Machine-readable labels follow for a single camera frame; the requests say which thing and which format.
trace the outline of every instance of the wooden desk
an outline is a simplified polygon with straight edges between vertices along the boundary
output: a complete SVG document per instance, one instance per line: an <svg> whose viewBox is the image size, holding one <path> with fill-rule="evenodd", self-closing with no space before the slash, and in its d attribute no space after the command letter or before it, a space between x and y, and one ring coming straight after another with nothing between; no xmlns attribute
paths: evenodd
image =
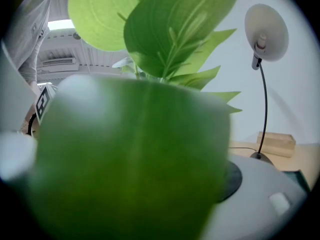
<svg viewBox="0 0 320 240"><path fill-rule="evenodd" d="M256 148L254 143L231 141L230 147ZM255 151L251 149L232 148L231 154L250 157ZM283 157L274 154L264 153L279 171L301 170L310 189L317 182L320 172L320 144L296 145L292 157Z"/></svg>

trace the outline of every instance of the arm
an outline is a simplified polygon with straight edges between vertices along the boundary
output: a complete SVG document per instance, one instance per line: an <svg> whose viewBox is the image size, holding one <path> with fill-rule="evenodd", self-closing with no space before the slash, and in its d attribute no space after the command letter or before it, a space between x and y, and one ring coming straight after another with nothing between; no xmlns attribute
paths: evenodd
<svg viewBox="0 0 320 240"><path fill-rule="evenodd" d="M19 73L22 75L22 77L29 84L32 91L36 94L36 99L34 101L34 104L31 106L29 112L25 116L25 120L27 122L29 122L31 116L36 112L35 106L40 96L40 90L39 90L39 87L37 86L37 57L38 57L40 46L43 40L44 40L43 38L38 40L31 55L26 59L26 61L21 65L21 67L18 70Z"/></svg>

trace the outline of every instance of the wooden box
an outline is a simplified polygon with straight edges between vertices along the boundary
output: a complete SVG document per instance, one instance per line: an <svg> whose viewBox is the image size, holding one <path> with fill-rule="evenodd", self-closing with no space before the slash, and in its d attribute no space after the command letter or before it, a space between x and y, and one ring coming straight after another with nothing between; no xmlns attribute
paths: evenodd
<svg viewBox="0 0 320 240"><path fill-rule="evenodd" d="M256 150L259 149L262 138L260 131L256 140ZM295 153L296 141L291 134L266 132L261 152L290 158Z"/></svg>

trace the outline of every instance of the black circular base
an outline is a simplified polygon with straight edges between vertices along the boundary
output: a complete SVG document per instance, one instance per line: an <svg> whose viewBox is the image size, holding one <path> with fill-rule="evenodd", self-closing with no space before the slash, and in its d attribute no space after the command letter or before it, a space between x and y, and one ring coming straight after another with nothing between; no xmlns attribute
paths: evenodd
<svg viewBox="0 0 320 240"><path fill-rule="evenodd" d="M262 154L262 153L258 153L258 152L254 152L251 156L251 158L254 158L254 159L258 159L258 160L261 160L261 161L264 161L268 164L271 164L271 165L274 165L271 160L265 155L265 154Z"/></svg>
<svg viewBox="0 0 320 240"><path fill-rule="evenodd" d="M242 183L242 173L237 165L233 162L228 162L228 169L225 173L226 184L222 197L219 203L231 197L240 188Z"/></svg>

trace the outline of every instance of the green leaf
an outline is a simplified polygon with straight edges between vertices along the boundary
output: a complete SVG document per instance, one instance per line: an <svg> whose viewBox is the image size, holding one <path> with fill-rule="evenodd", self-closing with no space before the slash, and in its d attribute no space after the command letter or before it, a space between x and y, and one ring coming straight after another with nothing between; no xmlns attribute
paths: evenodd
<svg viewBox="0 0 320 240"><path fill-rule="evenodd" d="M235 96L240 94L240 91L228 91L228 92L203 92L203 94L217 96L223 99L225 102L231 101Z"/></svg>
<svg viewBox="0 0 320 240"><path fill-rule="evenodd" d="M73 75L43 118L23 200L52 239L199 239L223 190L229 136L216 97Z"/></svg>
<svg viewBox="0 0 320 240"><path fill-rule="evenodd" d="M142 0L124 27L131 57L149 75L178 70L203 45L236 0Z"/></svg>
<svg viewBox="0 0 320 240"><path fill-rule="evenodd" d="M126 19L140 0L69 0L68 10L78 34L104 51L126 48Z"/></svg>
<svg viewBox="0 0 320 240"><path fill-rule="evenodd" d="M196 73L206 62L210 54L216 49L218 45L227 40L236 29L229 29L224 31L213 32L208 41L200 46L185 62L186 65L181 66L175 76Z"/></svg>
<svg viewBox="0 0 320 240"><path fill-rule="evenodd" d="M214 79L221 66L194 74L177 75L169 79L168 83L179 86L186 86L202 90L212 79Z"/></svg>
<svg viewBox="0 0 320 240"><path fill-rule="evenodd" d="M230 105L227 105L227 106L228 106L229 114L238 113L238 112L243 111L242 109L235 108L235 107L230 106Z"/></svg>
<svg viewBox="0 0 320 240"><path fill-rule="evenodd" d="M129 65L125 65L121 68L121 73L135 73L135 70Z"/></svg>

